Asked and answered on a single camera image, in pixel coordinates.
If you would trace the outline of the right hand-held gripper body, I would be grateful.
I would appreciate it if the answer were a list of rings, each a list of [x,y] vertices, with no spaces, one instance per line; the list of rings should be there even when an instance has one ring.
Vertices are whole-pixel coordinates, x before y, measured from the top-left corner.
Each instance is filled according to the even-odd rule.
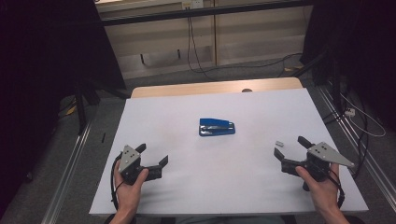
[[[340,154],[325,142],[313,144],[307,150],[305,169],[318,182],[322,182],[328,178],[331,163],[344,165],[353,168],[355,163]]]

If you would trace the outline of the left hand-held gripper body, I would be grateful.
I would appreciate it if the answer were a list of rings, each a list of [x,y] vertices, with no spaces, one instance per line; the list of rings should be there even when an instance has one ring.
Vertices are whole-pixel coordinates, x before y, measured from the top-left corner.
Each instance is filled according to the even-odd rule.
[[[144,169],[140,162],[141,153],[126,145],[121,153],[119,165],[119,173],[126,184],[133,185]]]

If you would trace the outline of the blue stapler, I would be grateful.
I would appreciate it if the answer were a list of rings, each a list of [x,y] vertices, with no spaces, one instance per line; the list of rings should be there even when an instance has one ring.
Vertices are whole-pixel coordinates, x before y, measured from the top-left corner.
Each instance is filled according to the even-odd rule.
[[[225,119],[199,119],[200,136],[219,136],[235,134],[234,123]]]

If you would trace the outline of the person's left hand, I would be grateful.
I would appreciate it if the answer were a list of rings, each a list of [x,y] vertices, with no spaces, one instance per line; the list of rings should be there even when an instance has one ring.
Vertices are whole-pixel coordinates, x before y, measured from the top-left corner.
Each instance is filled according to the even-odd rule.
[[[127,210],[137,212],[140,202],[142,186],[149,174],[148,169],[143,169],[133,185],[124,183],[119,173],[120,163],[117,161],[115,165],[114,181],[116,184],[116,194],[118,196],[119,210]]]

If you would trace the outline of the person's right hand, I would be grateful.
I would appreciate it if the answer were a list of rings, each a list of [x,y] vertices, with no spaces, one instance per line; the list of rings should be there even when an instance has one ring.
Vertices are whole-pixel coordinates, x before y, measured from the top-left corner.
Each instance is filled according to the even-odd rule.
[[[338,188],[331,180],[317,182],[302,166],[295,170],[309,187],[313,204],[323,217],[335,217],[341,213],[337,205]]]

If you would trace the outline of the white table cover sheet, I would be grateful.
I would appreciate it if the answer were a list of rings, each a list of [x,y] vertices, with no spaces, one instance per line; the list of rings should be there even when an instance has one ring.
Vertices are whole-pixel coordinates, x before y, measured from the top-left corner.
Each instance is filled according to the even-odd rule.
[[[200,136],[205,118],[231,121],[236,132]],[[333,143],[305,89],[134,98],[108,157],[141,144],[144,166],[168,157],[162,178],[142,188],[141,216],[301,214],[314,209],[310,195],[274,156],[280,141],[286,158],[304,160],[299,136]]]

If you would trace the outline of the black metal stand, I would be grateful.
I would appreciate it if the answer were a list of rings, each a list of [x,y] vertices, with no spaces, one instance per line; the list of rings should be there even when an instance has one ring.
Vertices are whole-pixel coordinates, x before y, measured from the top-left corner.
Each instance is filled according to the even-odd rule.
[[[341,75],[339,62],[330,49],[323,50],[317,57],[293,73],[293,77],[300,77],[310,71],[315,85],[331,85],[332,103],[335,111],[343,114],[345,109],[341,100]]]
[[[88,126],[88,120],[85,113],[84,102],[89,105],[99,105],[101,102],[97,90],[105,91],[120,99],[128,99],[129,95],[115,88],[111,88],[104,83],[96,81],[92,78],[78,78],[75,80],[75,98],[78,111],[79,130],[78,134],[82,135]]]

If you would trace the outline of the beige wooden cabinet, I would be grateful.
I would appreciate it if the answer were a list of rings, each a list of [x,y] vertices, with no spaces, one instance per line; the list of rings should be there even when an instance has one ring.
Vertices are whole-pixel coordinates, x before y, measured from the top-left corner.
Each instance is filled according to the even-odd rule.
[[[182,0],[94,0],[102,19],[183,10]],[[272,0],[204,0],[204,7]],[[106,28],[126,80],[277,59],[303,50],[311,6],[150,21]]]

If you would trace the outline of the black curtain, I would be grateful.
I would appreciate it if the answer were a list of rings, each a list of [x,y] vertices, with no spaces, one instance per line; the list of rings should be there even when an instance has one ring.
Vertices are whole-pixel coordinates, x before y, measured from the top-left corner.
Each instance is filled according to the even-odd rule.
[[[325,52],[319,78],[342,76],[396,132],[396,0],[319,0],[304,38],[304,64]]]
[[[79,91],[124,88],[97,0],[0,0],[0,218]]]

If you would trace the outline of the black horizontal bar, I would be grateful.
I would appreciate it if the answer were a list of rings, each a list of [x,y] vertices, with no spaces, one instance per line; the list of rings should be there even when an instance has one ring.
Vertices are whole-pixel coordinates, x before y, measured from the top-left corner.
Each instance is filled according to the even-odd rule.
[[[198,9],[185,9],[170,12],[152,13],[146,15],[133,15],[133,16],[119,16],[111,17],[109,19],[102,19],[101,23],[104,26],[123,25],[131,23],[142,23],[150,21],[168,21],[175,19],[187,19],[194,17],[223,15],[232,13],[241,13],[249,11],[281,9],[290,7],[305,7],[313,6],[319,0],[275,0],[272,2],[243,4],[225,7],[207,7]]]

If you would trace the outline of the white wall socket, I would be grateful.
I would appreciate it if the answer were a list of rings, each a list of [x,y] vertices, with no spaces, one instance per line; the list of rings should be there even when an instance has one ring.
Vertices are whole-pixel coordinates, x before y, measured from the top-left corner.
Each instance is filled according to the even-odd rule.
[[[182,0],[183,9],[198,9],[204,7],[204,0]]]

